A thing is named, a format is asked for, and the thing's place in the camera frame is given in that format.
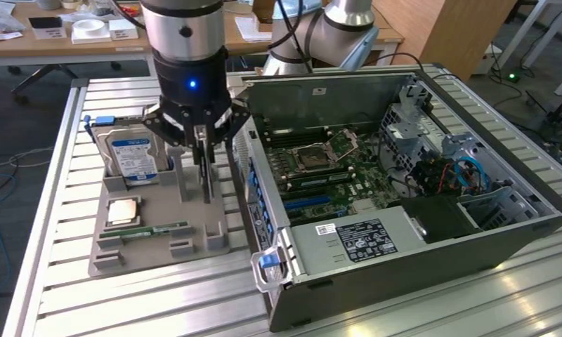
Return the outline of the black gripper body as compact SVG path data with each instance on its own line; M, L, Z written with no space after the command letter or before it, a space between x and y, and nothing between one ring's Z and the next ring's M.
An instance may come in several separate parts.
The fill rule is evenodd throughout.
M202 60L175 60L154 52L155 69L162 90L161 105L173 114L187 112L202 119L206 112L218 119L231 106L227 88L226 60L222 47Z

